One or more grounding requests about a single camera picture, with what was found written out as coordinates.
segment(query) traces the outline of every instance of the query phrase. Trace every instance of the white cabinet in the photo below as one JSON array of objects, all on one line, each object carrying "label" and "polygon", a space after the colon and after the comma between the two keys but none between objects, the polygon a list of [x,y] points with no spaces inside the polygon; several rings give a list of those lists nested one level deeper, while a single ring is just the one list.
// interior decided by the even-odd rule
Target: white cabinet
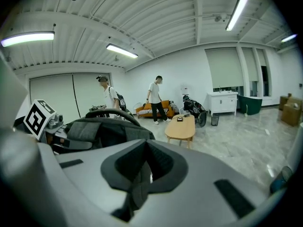
[{"label": "white cabinet", "polygon": [[212,92],[208,93],[210,107],[213,113],[234,112],[237,110],[237,92]]}]

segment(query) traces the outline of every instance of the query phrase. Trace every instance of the tile floor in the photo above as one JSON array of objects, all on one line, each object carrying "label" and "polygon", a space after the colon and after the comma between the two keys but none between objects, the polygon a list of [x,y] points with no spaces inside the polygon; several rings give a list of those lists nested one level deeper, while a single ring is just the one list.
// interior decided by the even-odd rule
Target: tile floor
[{"label": "tile floor", "polygon": [[[263,108],[260,113],[248,117],[241,113],[236,116],[222,113],[218,126],[214,127],[208,115],[203,128],[196,124],[191,148],[221,159],[269,193],[270,183],[286,165],[288,151],[298,130],[280,121],[280,117],[278,108]],[[167,142],[164,133],[167,122],[159,120],[160,124],[155,125],[152,118],[140,118],[138,121],[152,131],[157,140]],[[179,140],[170,142],[181,147],[187,144],[186,141],[180,144]]]}]

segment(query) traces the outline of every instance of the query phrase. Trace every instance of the man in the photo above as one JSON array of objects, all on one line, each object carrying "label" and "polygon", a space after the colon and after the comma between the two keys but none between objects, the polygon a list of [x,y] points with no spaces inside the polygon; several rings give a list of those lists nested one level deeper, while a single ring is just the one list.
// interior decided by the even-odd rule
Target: man
[{"label": "man", "polygon": [[161,103],[162,100],[159,96],[158,84],[162,84],[162,76],[157,76],[156,80],[150,84],[150,88],[148,89],[147,99],[146,99],[146,103],[148,102],[151,103],[152,117],[155,124],[159,124],[157,119],[157,109],[159,110],[159,113],[161,114],[164,121],[166,122],[170,121],[170,119],[167,118],[164,109],[162,107],[162,103]]},{"label": "man", "polygon": [[[115,108],[119,109],[119,99],[117,96],[116,91],[113,87],[108,86],[108,79],[107,77],[100,77],[99,78],[100,86],[104,88],[104,99],[105,99],[105,105],[102,106],[102,108]],[[114,118],[115,116],[113,114],[109,115],[110,118]]]}]

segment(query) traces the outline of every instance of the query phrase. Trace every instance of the wooden table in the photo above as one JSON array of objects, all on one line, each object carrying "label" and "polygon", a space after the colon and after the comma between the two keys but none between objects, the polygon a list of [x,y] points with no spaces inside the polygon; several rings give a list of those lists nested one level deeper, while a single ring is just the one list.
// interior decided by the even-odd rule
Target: wooden table
[{"label": "wooden table", "polygon": [[170,139],[187,140],[187,148],[190,148],[190,142],[193,141],[196,132],[195,117],[193,115],[186,118],[183,117],[183,121],[178,122],[177,118],[182,116],[184,114],[178,114],[172,118],[165,129],[165,134],[168,138],[168,143]]}]

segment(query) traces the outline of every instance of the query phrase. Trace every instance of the ceiling light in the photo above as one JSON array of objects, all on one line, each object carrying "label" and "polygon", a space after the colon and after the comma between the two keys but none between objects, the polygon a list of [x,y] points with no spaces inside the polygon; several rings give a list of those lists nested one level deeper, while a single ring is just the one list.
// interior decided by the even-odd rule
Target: ceiling light
[{"label": "ceiling light", "polygon": [[296,38],[296,37],[297,37],[297,35],[291,35],[291,36],[288,36],[288,37],[284,38],[283,40],[281,40],[281,42],[284,43],[284,42],[292,40],[293,38]]},{"label": "ceiling light", "polygon": [[247,3],[247,0],[237,0],[237,4],[232,12],[232,16],[226,26],[226,31],[231,31],[234,25],[236,24],[238,18],[240,17],[245,5]]},{"label": "ceiling light", "polygon": [[53,40],[54,35],[54,31],[29,32],[5,38],[1,41],[1,44],[3,47],[7,47],[29,41]]},{"label": "ceiling light", "polygon": [[114,45],[114,44],[108,44],[106,48],[110,51],[115,51],[115,52],[121,53],[123,55],[127,55],[129,57],[132,57],[132,58],[137,58],[138,57],[137,54],[132,53],[130,51],[127,51],[127,50],[125,50],[125,49],[123,49],[119,46]]}]

